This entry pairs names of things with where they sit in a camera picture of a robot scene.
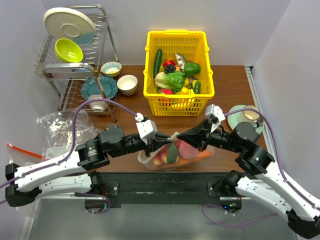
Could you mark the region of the orange papaya slice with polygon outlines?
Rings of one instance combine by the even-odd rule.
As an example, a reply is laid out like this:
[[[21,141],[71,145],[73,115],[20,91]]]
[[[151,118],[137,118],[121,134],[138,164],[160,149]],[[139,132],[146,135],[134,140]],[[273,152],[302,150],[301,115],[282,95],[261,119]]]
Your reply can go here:
[[[212,157],[213,155],[214,155],[213,152],[210,150],[205,150],[203,152],[199,152],[197,154],[197,156],[195,156],[194,158],[191,158],[191,159],[183,158],[182,156],[179,155],[179,161],[177,163],[163,165],[160,167],[154,166],[153,160],[151,160],[151,168],[154,170],[164,170],[164,169],[168,170],[168,169],[180,168],[180,167],[184,167],[187,165],[191,165],[193,163],[199,162],[204,159],[208,159],[208,158]]]

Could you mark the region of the clear white-dotted zip bag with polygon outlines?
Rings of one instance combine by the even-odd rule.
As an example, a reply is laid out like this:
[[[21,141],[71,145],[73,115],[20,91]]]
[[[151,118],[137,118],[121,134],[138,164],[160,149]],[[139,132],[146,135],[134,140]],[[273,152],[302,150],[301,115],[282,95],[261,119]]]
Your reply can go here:
[[[144,151],[139,151],[137,160],[150,171],[173,171],[204,159],[213,157],[215,148],[207,147],[204,151],[192,147],[188,143],[177,139],[178,132],[175,132],[170,139],[171,143],[152,152],[149,157]]]

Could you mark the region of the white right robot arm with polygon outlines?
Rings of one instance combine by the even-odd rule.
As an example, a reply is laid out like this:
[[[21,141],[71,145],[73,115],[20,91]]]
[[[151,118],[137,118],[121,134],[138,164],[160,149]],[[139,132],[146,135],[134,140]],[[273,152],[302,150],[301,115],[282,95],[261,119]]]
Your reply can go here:
[[[207,146],[238,153],[235,159],[245,173],[266,183],[270,189],[256,185],[251,179],[232,170],[219,179],[212,188],[233,197],[236,194],[255,200],[287,221],[289,228],[297,235],[312,239],[320,234],[320,201],[310,200],[284,172],[281,172],[275,158],[257,144],[260,135],[248,122],[239,123],[232,132],[216,129],[211,131],[211,122],[205,119],[198,126],[177,135],[192,147],[203,151]]]

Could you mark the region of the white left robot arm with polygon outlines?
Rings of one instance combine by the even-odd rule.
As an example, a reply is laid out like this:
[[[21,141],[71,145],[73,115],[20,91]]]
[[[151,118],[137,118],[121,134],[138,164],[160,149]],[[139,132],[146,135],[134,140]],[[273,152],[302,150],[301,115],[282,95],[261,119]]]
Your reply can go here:
[[[149,155],[169,143],[170,137],[162,133],[151,132],[141,139],[138,133],[125,135],[122,127],[112,125],[70,153],[30,166],[8,164],[5,167],[9,182],[5,188],[5,202],[10,207],[21,207],[50,195],[99,196],[104,191],[104,184],[94,170],[109,165],[109,157],[139,151]]]

